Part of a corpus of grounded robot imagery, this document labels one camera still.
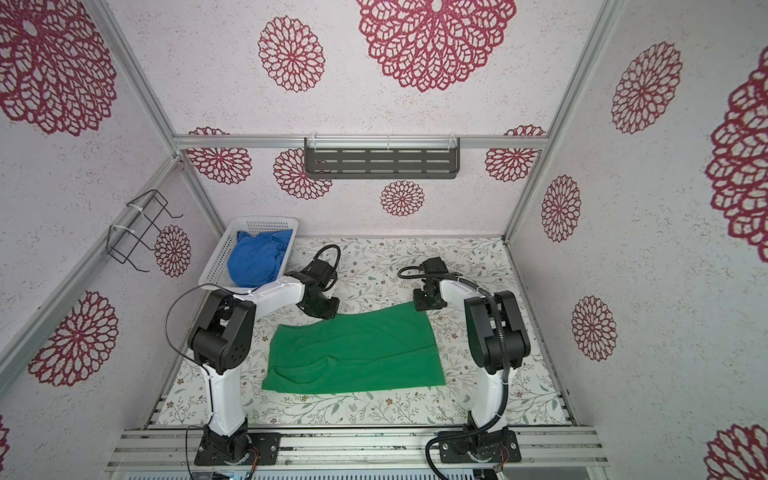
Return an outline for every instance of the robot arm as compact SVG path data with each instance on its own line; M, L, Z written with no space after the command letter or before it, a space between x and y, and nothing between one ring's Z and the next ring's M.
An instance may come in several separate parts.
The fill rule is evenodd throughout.
M240 365L250 351L255 320L292 304L316 318L329 319L336 315L339 299L324 294L336 281L336 266L319 260L322 252L318 252L304 270L288 273L246 295L226 290L215 290L209 295L188 339L194 359L200 363L207 381L211 415L204 429L196 465L237 464L249 456L251 439L240 401ZM465 311L469 350L475 364L482 369L475 405L465 426L466 432L472 432L480 425L496 420L498 409L505 404L507 388L502 382L502 341L498 329L503 331L503 343L512 369L519 368L523 357L530 353L531 345L517 301L510 292L491 295L473 282L450 274L439 257L413 268L420 269L423 274L403 276L401 270L399 275L423 278L424 289L414 290L417 310L436 310L451 303ZM500 325L495 321L495 314L501 320ZM512 370L508 380L515 373L516 370ZM496 422L484 432L452 443L449 450L457 451L459 457L468 453L469 460L462 457L465 462L490 462L506 435L504 423ZM441 449L442 455L450 452ZM274 463L275 458L276 451L263 453L259 463Z
M248 294L214 290L208 296L187 340L206 381L210 407L196 465L237 464L250 455L248 421L240 401L240 365L250 352L256 319L293 304L316 318L336 315L339 299L323 292L336 282L338 257L336 266L331 266L318 258L324 250L303 270ZM273 463L276 455L276 451L263 452L259 462Z

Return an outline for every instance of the wallpaper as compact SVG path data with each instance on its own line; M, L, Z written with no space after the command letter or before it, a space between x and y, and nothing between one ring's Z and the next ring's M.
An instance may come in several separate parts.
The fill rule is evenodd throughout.
M110 262L0 399L0 477L97 478L125 429L149 418L175 353L164 337L167 308L197 278L217 237L179 171L159 188L167 198L128 262ZM145 211L151 217L157 207ZM124 237L118 248L135 243ZM189 326L198 294L171 314L176 345Z
M0 3L0 349L167 157L82 6L36 5Z
M504 134L548 128L601 0L110 4L179 133Z
M462 149L453 180L312 180L301 149L210 148L189 155L224 223L277 215L298 219L298 234L312 237L498 236L538 152Z
M767 18L630 1L514 239L615 478L768 475Z

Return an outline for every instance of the floral tablecloth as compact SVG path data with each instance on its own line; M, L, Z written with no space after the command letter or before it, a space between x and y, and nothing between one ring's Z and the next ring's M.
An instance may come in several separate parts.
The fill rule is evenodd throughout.
M340 313L377 310L412 300L420 281L401 280L397 270L440 256L449 270L463 273L484 288L510 290L518 298L531 339L531 355L512 380L506 419L512 424L567 424L558 394L544 364L538 341L519 298L518 286L500 239L487 238L296 238L289 269L298 270L327 243L342 249L339 281L333 295ZM330 259L329 251L323 258ZM270 340L281 323L305 325L317 320L296 306L287 306L256 321L250 354L242 365L240 394L248 422L254 424L428 425L466 421L477 386L478 368L467 343L461 310L450 306L429 312L435 331L446 386L354 392L339 395L294 395L261 389ZM191 425L207 419L207 400L198 368L183 362L157 423Z

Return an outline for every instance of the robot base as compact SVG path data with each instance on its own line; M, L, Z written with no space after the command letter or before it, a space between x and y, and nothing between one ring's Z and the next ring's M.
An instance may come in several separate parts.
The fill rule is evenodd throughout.
M203 439L197 450L194 464L208 465L238 465L253 463L252 448L259 452L257 465L275 465L277 453L280 450L280 433L248 433L248 422L243 424L228 437L211 431L208 427L203 430Z
M440 432L439 436L456 432ZM481 433L467 439L445 440L438 444L440 461L443 463L501 463L502 445L505 462L521 461L520 448L515 433L508 427L491 433Z

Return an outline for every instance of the aluminum frame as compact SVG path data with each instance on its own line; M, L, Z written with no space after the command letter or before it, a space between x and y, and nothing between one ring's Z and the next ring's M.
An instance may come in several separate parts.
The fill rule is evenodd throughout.
M549 137L524 135L174 135L177 148L304 148L304 139L312 148L446 149L462 148L533 148L541 150Z
M554 389L558 392L559 396L563 399L563 402L565 403L565 411L570 416L571 422L576 426L581 426L581 422L578 419L578 415L576 414L576 411L573 408L573 402L571 401L571 394L568 392L566 388L563 387L560 381L560 377L558 377L558 371L554 367L554 362L552 362L552 357L549 354L549 348L547 348L547 344L543 340L544 335L541 333L541 327L538 325L538 321L536 320L536 315L533 309L531 308L531 301L528 298L528 291L525 289L525 284L523 283L523 279L520 277L520 270L518 270L518 266L515 264L515 259L512 258L512 251L509 247L509 244L506 241L504 242L504 250L507 253L509 264L512 266L512 271L515 274L515 279L517 279L518 281L518 290L520 291L520 297L523 300L523 305L525 305L525 309L528 311L528 320L531 322L531 326L533 327L534 334L538 339L539 347L541 348L541 357L544 359L544 364L547 366L547 370L549 371L549 376L552 379L552 383L554 384Z
M176 147L173 126L165 114L160 101L154 94L154 90L147 77L141 70L141 66L131 50L125 35L123 35L118 21L112 14L112 10L109 9L105 0L83 0L83 6L98 27L101 37L109 47L113 59L128 80L128 84L136 94L142 108L147 112L147 116L157 132L157 136L163 142L166 150L174 157L180 157L185 166L189 167L184 170L184 178L195 200L200 205L200 209L207 217L208 223L216 233L219 235L223 234L225 225L221 215L219 215L216 206L203 188L200 178L194 172L189 158Z
M141 188L138 194L148 190L156 190L163 182L180 167L179 162L169 157L161 168L154 173L152 178ZM151 201L151 196L141 199L139 206L144 208ZM134 207L125 207L110 225L130 225L141 212ZM56 286L53 292L45 299L42 305L35 311L23 329L17 333L10 343L0 353L0 396L32 360L45 340L56 330L72 306L85 291L85 287L101 272L101 269L112 257L107 254L105 248L108 238L108 229L96 240L93 246L80 259L74 269ZM120 230L111 236L113 245L125 235Z
M511 426L518 439L522 461L507 468L605 467L608 460L598 434L592 427ZM257 426L249 432L279 432L277 465L260 466L260 471L361 468L425 468L424 445L437 432L460 426L425 427L308 427ZM202 438L190 429L186 453L190 462ZM107 471L178 471L186 468L184 428L126 430L110 457ZM483 464L444 465L432 453L439 468L478 468ZM192 471L210 471L210 466L190 465ZM250 465L221 466L217 470L248 472Z
M542 182L549 170L551 157L561 145L564 134L573 120L576 107L584 97L587 83L594 75L598 62L605 51L608 39L613 34L617 20L621 15L626 0L604 0L603 5L598 12L598 18L592 26L587 43L581 52L576 69L571 80L568 82L568 88L563 95L558 111L554 116L552 125L549 128L548 137L551 139L544 150L539 154L534 162L531 173L528 175L528 181L515 205L515 210L507 223L504 232L504 240L512 242L515 235L521 228L522 219L528 208L531 206L533 197L541 187Z

